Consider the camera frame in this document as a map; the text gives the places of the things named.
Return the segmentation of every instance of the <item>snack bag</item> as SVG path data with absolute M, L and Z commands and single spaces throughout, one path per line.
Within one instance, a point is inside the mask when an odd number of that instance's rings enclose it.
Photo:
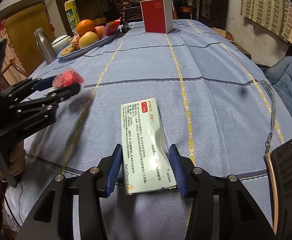
M 80 49 L 79 48 L 79 39 L 80 39 L 79 34 L 75 34 L 72 38 L 70 38 L 69 45 L 71 45 L 75 49 Z
M 110 35 L 114 34 L 118 30 L 118 26 L 120 24 L 120 19 L 121 18 L 119 17 L 119 19 L 114 20 L 113 22 L 106 24 L 102 39 L 109 37 Z
M 54 88 L 66 87 L 68 85 L 79 83 L 82 84 L 84 79 L 73 68 L 69 68 L 63 73 L 57 75 L 52 82 Z

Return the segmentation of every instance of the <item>apple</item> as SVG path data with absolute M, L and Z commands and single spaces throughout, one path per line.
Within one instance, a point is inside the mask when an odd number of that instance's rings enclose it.
M 98 41 L 99 41 L 99 38 L 96 33 L 86 32 L 83 36 L 80 37 L 79 47 L 83 49 Z
M 101 40 L 103 37 L 104 30 L 105 26 L 96 26 L 93 32 L 96 33 L 98 35 L 99 40 Z

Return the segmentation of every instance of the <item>orange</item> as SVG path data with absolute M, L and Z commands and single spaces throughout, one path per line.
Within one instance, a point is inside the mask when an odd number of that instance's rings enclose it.
M 83 36 L 86 32 L 92 32 L 94 30 L 94 23 L 92 20 L 82 20 L 76 27 L 77 33 Z

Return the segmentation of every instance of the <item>white lid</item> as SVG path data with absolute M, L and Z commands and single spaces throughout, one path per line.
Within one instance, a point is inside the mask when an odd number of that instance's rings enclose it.
M 62 35 L 60 37 L 58 37 L 57 39 L 55 39 L 53 42 L 52 42 L 52 45 L 56 44 L 57 42 L 63 40 L 64 38 L 67 38 L 68 35 Z
M 38 29 L 35 30 L 33 33 L 36 35 L 37 33 L 41 32 L 41 31 L 43 31 L 43 30 L 42 30 L 42 27 L 38 28 Z

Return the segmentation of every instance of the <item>wooden chair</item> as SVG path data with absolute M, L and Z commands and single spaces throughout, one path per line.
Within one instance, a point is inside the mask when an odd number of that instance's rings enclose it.
M 14 59 L 11 59 L 9 61 L 9 64 L 1 71 L 1 75 L 0 75 L 0 78 L 1 78 L 1 82 L 0 82 L 0 89 L 3 90 L 7 87 L 10 86 L 9 82 L 7 81 L 7 79 L 4 77 L 4 73 L 11 67 L 13 66 L 15 68 L 15 70 L 17 70 L 20 74 L 26 76 L 26 77 L 29 77 L 29 75 L 23 71 L 22 69 L 20 69 L 14 62 Z

